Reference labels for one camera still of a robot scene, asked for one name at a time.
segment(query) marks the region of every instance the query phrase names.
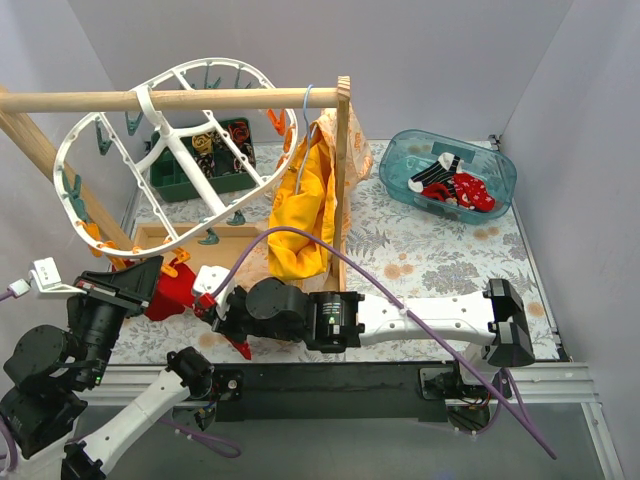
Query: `wooden drying rack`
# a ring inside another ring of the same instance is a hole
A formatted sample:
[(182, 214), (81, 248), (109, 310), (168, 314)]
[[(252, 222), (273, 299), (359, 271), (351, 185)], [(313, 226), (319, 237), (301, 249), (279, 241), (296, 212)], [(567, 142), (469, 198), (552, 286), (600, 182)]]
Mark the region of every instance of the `wooden drying rack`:
[[(159, 110), (221, 110), (302, 108), (306, 88), (274, 88), (248, 90), (169, 90), (151, 92), (154, 107)], [(345, 164), (349, 132), (349, 77), (338, 77), (335, 88), (314, 88), (309, 92), (308, 108), (337, 108), (336, 132), (336, 198), (335, 235), (333, 244), (342, 246), (342, 209), (344, 204)], [(0, 86), (0, 128), (25, 156), (45, 175), (53, 177), (57, 150), (38, 128), (28, 113), (50, 112), (134, 112), (140, 111), (135, 92), (65, 92), (10, 93)], [(73, 185), (75, 172), (65, 168)], [(87, 214), (103, 235), (120, 248), (131, 249), (133, 243), (91, 190), (83, 185), (81, 197)], [(339, 260), (332, 259), (334, 272)]]

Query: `green basket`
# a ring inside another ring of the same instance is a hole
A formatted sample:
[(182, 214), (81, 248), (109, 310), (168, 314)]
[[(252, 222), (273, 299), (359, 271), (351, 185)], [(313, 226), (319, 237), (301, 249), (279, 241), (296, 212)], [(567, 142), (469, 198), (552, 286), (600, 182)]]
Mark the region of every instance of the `green basket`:
[[(226, 130), (230, 123), (237, 121), (245, 122), (249, 131), (251, 131), (249, 121), (246, 118), (221, 120), (220, 126)], [(158, 138), (160, 138), (160, 135), (158, 132), (154, 132), (151, 136), (152, 147), (156, 144)], [(193, 156), (195, 154), (195, 150), (191, 145), (191, 137), (183, 137), (180, 140), (182, 140), (184, 146)], [(251, 150), (254, 151), (251, 136), (249, 136), (247, 142), (251, 145)], [(216, 161), (216, 164), (223, 165), (228, 163), (225, 160), (233, 163), (233, 159), (235, 157), (229, 150), (214, 148), (213, 158)], [(208, 180), (218, 195), (222, 193), (236, 192), (238, 190), (246, 190), (253, 188), (256, 185), (253, 178), (251, 178), (251, 175), (246, 172), (210, 177)], [(182, 170), (182, 167), (168, 148), (166, 148), (153, 165), (151, 165), (151, 186), (156, 189), (160, 197), (162, 197), (162, 199), (167, 203), (182, 202), (184, 200), (199, 198), (200, 196), (187, 177), (187, 174), (184, 173), (184, 170)]]

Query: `yellow cloth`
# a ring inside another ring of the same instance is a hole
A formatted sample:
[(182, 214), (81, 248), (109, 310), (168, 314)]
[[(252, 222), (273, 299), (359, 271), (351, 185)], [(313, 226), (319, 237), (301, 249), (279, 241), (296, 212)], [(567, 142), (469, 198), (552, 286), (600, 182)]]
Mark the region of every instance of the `yellow cloth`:
[[(307, 150), (298, 147), (291, 168), (284, 174), (276, 192), (269, 228), (288, 225), (333, 243), (335, 232), (335, 175), (330, 148), (318, 132), (311, 139), (309, 157), (295, 194), (298, 171)], [(326, 272), (329, 252), (307, 238), (292, 232), (269, 235), (269, 273), (281, 280), (298, 280)]]

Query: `floral pattern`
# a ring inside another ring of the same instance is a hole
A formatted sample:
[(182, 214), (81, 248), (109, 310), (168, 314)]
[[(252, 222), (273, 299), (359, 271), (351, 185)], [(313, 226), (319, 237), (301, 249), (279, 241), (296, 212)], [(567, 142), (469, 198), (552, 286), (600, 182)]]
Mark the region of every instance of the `floral pattern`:
[[(347, 253), (373, 273), (396, 295), (437, 297), (466, 294), (481, 289), (489, 278), (508, 279), (522, 296), (538, 359), (557, 359), (553, 334), (542, 307), (529, 257), (515, 216), (503, 217), (481, 226), (433, 216), (392, 200), (378, 177), (378, 164), (388, 142), (370, 142), (374, 156), (371, 177), (351, 195), (352, 228)], [(282, 145), (256, 146), (257, 170), (272, 172)], [(244, 192), (223, 195), (226, 202)], [(200, 200), (174, 204), (161, 202), (172, 222), (194, 222), (207, 215)], [(249, 222), (268, 217), (271, 201), (254, 199), (242, 209)], [(142, 199), (137, 223), (156, 222), (151, 205)], [(347, 268), (347, 288), (378, 294), (375, 288)], [(351, 349), (339, 355), (308, 352), (304, 344), (250, 337), (253, 362), (345, 362), (448, 360), (449, 355), (431, 340), (402, 340)], [(463, 342), (451, 342), (459, 351)], [(163, 322), (146, 317), (128, 319), (112, 355), (112, 363), (163, 364), (166, 353), (193, 345), (209, 360), (218, 363), (245, 362), (224, 338), (191, 312), (174, 315)]]

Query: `white wall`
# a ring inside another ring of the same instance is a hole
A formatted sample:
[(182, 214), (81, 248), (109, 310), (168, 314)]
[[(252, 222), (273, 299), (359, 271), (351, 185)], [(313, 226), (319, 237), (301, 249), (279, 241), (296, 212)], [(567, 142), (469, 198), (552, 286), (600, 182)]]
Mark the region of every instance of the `white wall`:
[(640, 478), (638, 45), (638, 2), (575, 2), (503, 137), (560, 333), (589, 362), (629, 479)]
[[(351, 75), (369, 138), (420, 128), (485, 139), (503, 131), (571, 0), (69, 3), (118, 89), (226, 56), (283, 87)], [(256, 139), (275, 139), (260, 127)]]
[[(0, 83), (27, 92), (113, 88), (66, 0), (0, 0)], [(34, 118), (57, 146), (80, 115)], [(113, 152), (99, 156), (95, 134), (83, 137), (79, 147), (74, 167), (120, 220), (133, 191), (132, 177)], [(2, 132), (0, 168), (0, 290), (26, 276), (30, 261), (38, 258), (53, 256), (67, 282), (83, 270), (105, 268), (74, 233), (51, 183)], [(64, 301), (28, 294), (2, 302), (0, 365), (24, 332), (43, 323), (66, 326)], [(0, 397), (10, 386), (0, 369)]]

